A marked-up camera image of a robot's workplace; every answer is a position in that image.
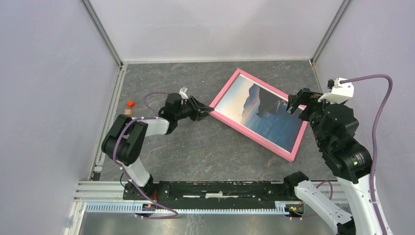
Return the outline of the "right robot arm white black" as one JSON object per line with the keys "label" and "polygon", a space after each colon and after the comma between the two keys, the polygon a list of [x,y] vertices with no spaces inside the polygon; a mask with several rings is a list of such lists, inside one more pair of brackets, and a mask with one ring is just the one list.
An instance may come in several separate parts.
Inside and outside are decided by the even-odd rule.
{"label": "right robot arm white black", "polygon": [[301,105],[305,108],[299,117],[310,124],[325,164],[344,189],[350,212],[325,197],[302,172],[284,178],[283,195],[305,202],[336,235],[390,235],[375,191],[375,158],[354,138],[359,122],[353,110],[307,88],[288,96],[287,113]]}

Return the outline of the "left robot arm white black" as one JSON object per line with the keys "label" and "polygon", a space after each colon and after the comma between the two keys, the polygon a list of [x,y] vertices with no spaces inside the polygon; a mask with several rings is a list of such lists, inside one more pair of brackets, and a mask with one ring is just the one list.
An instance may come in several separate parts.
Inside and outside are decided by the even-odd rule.
{"label": "left robot arm white black", "polygon": [[154,193],[153,177],[143,166],[139,156],[146,137],[169,135],[178,121],[189,118],[200,121],[214,109],[193,96],[169,93],[165,105],[152,117],[118,115],[101,144],[101,151],[128,177],[135,193],[149,199]]}

